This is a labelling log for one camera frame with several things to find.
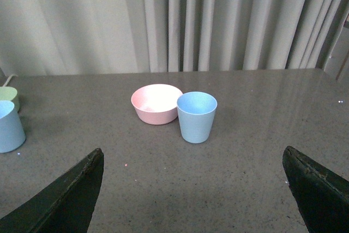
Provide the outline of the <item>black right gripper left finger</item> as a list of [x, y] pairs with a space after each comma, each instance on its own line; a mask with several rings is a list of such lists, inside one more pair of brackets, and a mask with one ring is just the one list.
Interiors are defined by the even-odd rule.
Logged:
[[1, 232], [87, 232], [100, 193], [104, 154], [96, 148], [1, 218]]

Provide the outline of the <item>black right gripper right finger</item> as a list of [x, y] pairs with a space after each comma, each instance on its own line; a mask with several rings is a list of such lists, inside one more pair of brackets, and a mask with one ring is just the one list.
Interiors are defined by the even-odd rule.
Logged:
[[348, 181], [291, 146], [282, 165], [308, 232], [348, 232]]

